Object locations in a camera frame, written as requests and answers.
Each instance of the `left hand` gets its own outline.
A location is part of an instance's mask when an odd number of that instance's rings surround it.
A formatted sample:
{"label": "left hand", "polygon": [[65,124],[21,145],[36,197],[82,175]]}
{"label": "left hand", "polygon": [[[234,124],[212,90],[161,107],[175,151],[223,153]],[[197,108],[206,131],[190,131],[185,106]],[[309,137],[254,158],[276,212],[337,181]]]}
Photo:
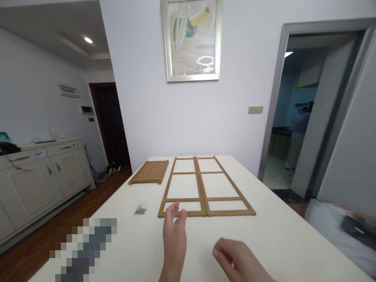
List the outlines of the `left hand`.
{"label": "left hand", "polygon": [[185,254],[187,251],[187,235],[185,233],[186,210],[174,222],[179,211],[179,202],[173,203],[166,210],[163,225],[164,264],[159,282],[180,281]]}

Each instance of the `kitchen cabinet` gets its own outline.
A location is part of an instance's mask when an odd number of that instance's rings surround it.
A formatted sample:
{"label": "kitchen cabinet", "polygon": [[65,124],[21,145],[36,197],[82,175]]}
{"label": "kitchen cabinet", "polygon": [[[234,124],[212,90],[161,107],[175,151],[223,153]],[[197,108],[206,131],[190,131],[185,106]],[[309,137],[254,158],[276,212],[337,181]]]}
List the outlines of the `kitchen cabinet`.
{"label": "kitchen cabinet", "polygon": [[326,48],[307,49],[299,76],[300,87],[317,87],[327,55]]}
{"label": "kitchen cabinet", "polygon": [[291,145],[289,134],[272,133],[269,143],[269,153],[286,160]]}

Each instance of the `louvered cabinet door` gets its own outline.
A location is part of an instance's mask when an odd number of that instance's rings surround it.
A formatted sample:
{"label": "louvered cabinet door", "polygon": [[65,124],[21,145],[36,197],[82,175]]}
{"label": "louvered cabinet door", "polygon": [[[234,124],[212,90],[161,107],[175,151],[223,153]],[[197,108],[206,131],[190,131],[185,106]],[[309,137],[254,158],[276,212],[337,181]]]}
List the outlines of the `louvered cabinet door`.
{"label": "louvered cabinet door", "polygon": [[5,213],[5,210],[0,205],[0,241],[11,234],[15,229],[12,226],[8,215]]}
{"label": "louvered cabinet door", "polygon": [[25,170],[0,170],[0,202],[15,228],[22,227],[63,200],[47,158],[20,167]]}
{"label": "louvered cabinet door", "polygon": [[50,157],[64,198],[91,182],[82,149]]}

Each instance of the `gray door frame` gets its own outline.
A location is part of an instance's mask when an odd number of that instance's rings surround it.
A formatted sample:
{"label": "gray door frame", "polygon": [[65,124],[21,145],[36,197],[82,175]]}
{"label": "gray door frame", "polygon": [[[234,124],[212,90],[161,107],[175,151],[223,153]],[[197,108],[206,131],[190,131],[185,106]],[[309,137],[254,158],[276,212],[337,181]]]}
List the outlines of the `gray door frame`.
{"label": "gray door frame", "polygon": [[284,56],[287,48],[289,35],[291,34],[309,34],[309,33],[337,33],[337,32],[351,32],[351,31],[365,31],[358,55],[356,57],[354,66],[352,68],[348,83],[344,89],[343,99],[338,109],[336,119],[331,125],[332,130],[328,138],[325,150],[323,152],[320,168],[318,169],[314,179],[311,181],[309,190],[313,197],[317,196],[322,180],[324,178],[326,168],[328,166],[330,157],[334,150],[339,132],[341,130],[343,121],[345,119],[347,110],[352,100],[354,90],[361,70],[364,66],[373,36],[376,30],[376,18],[361,18],[351,20],[334,20],[322,22],[302,22],[302,23],[284,23],[282,26],[282,34],[278,50],[277,65],[274,74],[273,89],[271,92],[268,120],[266,122],[266,130],[264,136],[264,144],[261,152],[260,168],[258,171],[258,179],[260,181],[264,178],[266,159],[268,157],[268,149],[271,138],[271,130],[273,128],[275,109],[277,106],[279,86],[281,82],[282,69],[284,63]]}

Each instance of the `champagne glass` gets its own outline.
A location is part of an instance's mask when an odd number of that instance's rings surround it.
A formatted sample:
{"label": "champagne glass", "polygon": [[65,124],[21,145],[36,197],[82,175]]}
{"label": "champagne glass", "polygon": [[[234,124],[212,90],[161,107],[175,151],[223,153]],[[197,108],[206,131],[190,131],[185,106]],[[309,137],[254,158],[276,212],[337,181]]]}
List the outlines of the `champagne glass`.
{"label": "champagne glass", "polygon": [[172,74],[176,73],[176,63],[179,49],[182,46],[188,30],[189,6],[187,3],[174,3],[171,9],[170,28],[171,39],[174,43],[175,58],[172,64]]}

